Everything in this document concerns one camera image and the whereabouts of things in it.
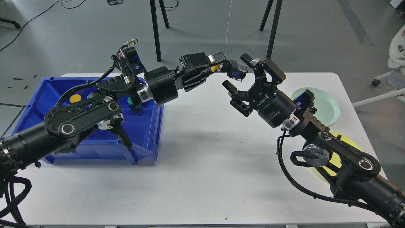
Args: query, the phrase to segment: gray floor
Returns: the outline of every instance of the gray floor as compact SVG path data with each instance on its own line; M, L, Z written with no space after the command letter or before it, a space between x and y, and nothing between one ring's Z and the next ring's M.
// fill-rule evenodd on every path
M80 2L72 0L64 5L72 7ZM0 15L22 26L53 3L0 1ZM165 1L166 6L174 3ZM30 22L17 40L0 52L0 103L15 105L0 106L0 134L8 135L13 129L14 119L42 77L103 73L112 63L111 54L131 38L139 40L136 49L148 69L177 66L179 56L184 54L225 52L230 3L180 0L175 10L167 12L170 29L164 28L158 13L162 62L156 61L148 1L124 0L116 6L108 6L104 0L86 1L76 9L64 9L58 3ZM265 58L274 11L264 32L260 32L266 3L232 1L227 58L238 59L245 52ZM285 1L272 59L285 72L334 72L351 101L360 101L393 89L387 79L377 88L371 86L371 81L390 70L388 47L404 24L405 17L392 8L389 0ZM12 25L0 23L0 47L17 33ZM391 98L356 111L389 180L405 189L405 104Z

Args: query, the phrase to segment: blue crate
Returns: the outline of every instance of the blue crate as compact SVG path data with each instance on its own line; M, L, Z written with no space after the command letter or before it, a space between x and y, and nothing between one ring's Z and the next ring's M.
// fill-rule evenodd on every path
M25 108L13 133L19 132L44 120L44 115L54 107L58 99L68 89L93 81L93 77L45 77L41 80L34 95ZM83 99L96 88L87 88L77 92ZM125 121L122 127L133 142L128 149L109 131L97 130L77 147L75 153L58 153L46 156L43 160L49 164L59 159L127 159L136 165L138 160L158 158L160 128L162 125L163 105L153 100L142 104L141 116L134 115L129 109L128 96L119 100Z

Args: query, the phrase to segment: white table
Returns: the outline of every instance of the white table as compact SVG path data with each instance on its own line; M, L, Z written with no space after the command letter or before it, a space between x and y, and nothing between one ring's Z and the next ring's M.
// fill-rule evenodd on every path
M91 76L74 74L77 77ZM75 162L34 166L19 176L32 190L19 208L31 225L268 225L384 222L372 212L314 200L283 175L276 152L279 128L272 129L256 112L248 118L230 104L221 83L225 74L165 104L158 161ZM232 83L247 90L249 73ZM287 73L279 85L287 95L301 87L330 93L341 115L331 126L373 156L375 152L334 73ZM297 167L290 152L301 137L284 143L286 166L303 186L331 196L329 185L312 169Z

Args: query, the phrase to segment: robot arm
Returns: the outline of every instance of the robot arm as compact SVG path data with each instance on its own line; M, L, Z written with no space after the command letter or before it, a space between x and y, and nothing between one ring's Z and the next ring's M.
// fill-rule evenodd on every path
M124 121L118 99L129 96L134 114L142 114L142 103L154 99L158 105L178 97L177 90L190 91L201 85L216 71L227 72L235 80L246 76L246 66L225 59L222 52L206 56L204 53L188 54L180 58L181 65L174 70L166 67L147 72L132 47L136 40L123 45L117 55L113 55L113 66L99 79L76 86L66 91L55 107L45 114L44 121L31 128L0 139L0 197L6 196L7 207L0 211L0 218L11 213L17 223L0 220L0 224L24 227L17 205L26 197L31 182L15 177L18 170L31 164L38 168L39 160L51 153L75 152L85 138L97 129L115 134L121 143L132 147L132 142L121 127ZM114 68L121 70L120 76L102 81ZM138 74L145 72L146 83ZM64 103L74 92L83 88L96 87L98 90L85 100ZM26 187L17 197L13 184L23 183Z
M404 227L405 194L378 175L381 166L374 157L350 146L340 136L331 135L329 128L313 116L316 112L314 94L306 90L292 101L277 88L286 75L270 59L260 61L247 54L242 55L241 59L253 68L255 83L248 91L237 90L229 81L225 81L223 86L231 96L230 104L244 116L257 110L272 128L282 126L284 134L279 137L277 154L287 179L314 198L368 209L382 216L392 227ZM265 71L270 74L271 82L266 80ZM315 167L329 182L333 198L305 189L289 175L281 156L287 131L288 136L300 135L306 139L302 151L292 152L291 161L297 166ZM341 168L329 162L332 153L337 153L341 158ZM298 161L297 157L303 157L305 162ZM336 175L330 176L324 167L330 168Z

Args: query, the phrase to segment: green object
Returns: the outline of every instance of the green object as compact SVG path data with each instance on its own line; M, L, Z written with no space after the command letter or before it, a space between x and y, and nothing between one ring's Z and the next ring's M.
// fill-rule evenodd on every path
M130 104L130 105L134 105L134 103L132 103L132 100L131 100L131 98L130 98L130 97L128 97L127 102L128 102L128 104Z
M339 105L327 92L318 88L305 87L294 91L290 96L291 99L294 100L307 89L315 95L314 107L318 109L318 111L314 116L325 126L330 126L336 122L340 115Z

